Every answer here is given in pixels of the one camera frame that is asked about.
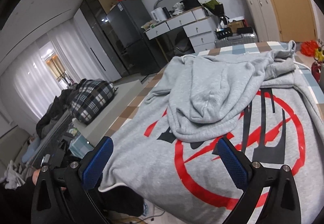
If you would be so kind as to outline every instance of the yellow curtain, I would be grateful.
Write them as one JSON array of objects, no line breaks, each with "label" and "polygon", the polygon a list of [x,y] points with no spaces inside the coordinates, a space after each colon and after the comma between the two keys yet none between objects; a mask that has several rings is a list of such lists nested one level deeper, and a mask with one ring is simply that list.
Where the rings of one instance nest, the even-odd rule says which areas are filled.
[{"label": "yellow curtain", "polygon": [[46,61],[46,64],[55,79],[61,77],[61,75],[65,72],[65,68],[63,67],[59,57],[57,55],[53,56],[50,60]]}]

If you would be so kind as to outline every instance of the ceiling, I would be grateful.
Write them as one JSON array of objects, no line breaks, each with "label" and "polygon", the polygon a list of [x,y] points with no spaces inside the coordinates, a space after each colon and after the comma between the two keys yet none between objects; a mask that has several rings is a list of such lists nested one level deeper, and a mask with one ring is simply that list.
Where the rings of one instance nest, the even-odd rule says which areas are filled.
[{"label": "ceiling", "polygon": [[21,0],[0,32],[0,75],[32,42],[72,18],[82,0]]}]

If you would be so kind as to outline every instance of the black cable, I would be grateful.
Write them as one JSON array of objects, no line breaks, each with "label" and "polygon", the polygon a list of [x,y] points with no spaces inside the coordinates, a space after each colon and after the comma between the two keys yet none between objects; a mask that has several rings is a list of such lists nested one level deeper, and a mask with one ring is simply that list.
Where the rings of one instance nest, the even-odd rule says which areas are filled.
[{"label": "black cable", "polygon": [[117,222],[122,223],[122,224],[130,224],[130,223],[131,223],[131,224],[138,224],[138,223],[140,223],[140,222],[142,222],[142,221],[144,221],[144,220],[148,220],[148,219],[155,218],[155,217],[160,217],[160,216],[162,216],[164,213],[165,213],[165,210],[164,210],[163,213],[160,214],[160,215],[150,216],[150,217],[144,218],[143,220],[140,220],[140,221],[135,222],[135,223],[133,223],[133,222],[131,222],[131,221],[128,222],[128,223],[126,223],[126,222],[122,222],[122,221],[119,221],[119,220],[114,220],[114,221],[117,221]]}]

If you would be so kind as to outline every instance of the plaid tablecloth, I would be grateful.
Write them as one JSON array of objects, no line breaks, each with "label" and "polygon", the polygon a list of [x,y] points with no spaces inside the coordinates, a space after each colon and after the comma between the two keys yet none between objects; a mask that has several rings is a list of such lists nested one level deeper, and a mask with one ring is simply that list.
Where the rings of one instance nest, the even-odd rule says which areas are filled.
[{"label": "plaid tablecloth", "polygon": [[[260,42],[260,43],[250,43],[250,44],[244,44],[244,45],[235,45],[235,46],[229,46],[224,48],[218,48],[213,50],[207,50],[202,51],[200,53],[195,53],[193,55],[220,55],[220,54],[243,54],[243,53],[260,53],[265,51],[270,51],[273,49],[287,49],[287,44],[283,42]],[[302,60],[295,56],[295,59],[297,62],[302,63]],[[324,119],[324,94],[318,85],[318,83],[315,81],[314,77],[310,73],[310,71],[304,67],[301,67],[299,65],[296,66],[298,68],[297,71],[300,71],[303,74],[303,77],[308,85],[308,88],[311,92],[311,94],[314,97],[314,100],[317,104],[317,107],[319,108],[320,114],[322,116],[322,119]],[[138,107],[144,100],[145,96],[148,95],[148,93],[152,90],[154,86],[157,85],[159,80],[162,78],[164,69],[161,70],[152,81],[149,82],[149,84],[140,92],[140,94],[134,98],[134,100],[126,107],[126,109],[123,111],[123,113],[115,120],[115,122],[111,125],[106,136],[112,136],[120,127],[122,127],[124,124],[129,122],[133,119],[135,114],[137,113]]]}]

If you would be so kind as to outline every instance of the suitcase handle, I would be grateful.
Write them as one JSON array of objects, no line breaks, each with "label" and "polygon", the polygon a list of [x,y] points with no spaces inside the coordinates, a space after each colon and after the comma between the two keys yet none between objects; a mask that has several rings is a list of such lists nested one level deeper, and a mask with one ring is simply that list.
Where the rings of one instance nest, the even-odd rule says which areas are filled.
[{"label": "suitcase handle", "polygon": [[231,37],[227,37],[226,39],[228,41],[232,41],[232,40],[237,40],[237,39],[243,39],[243,36],[242,35],[231,36]]}]

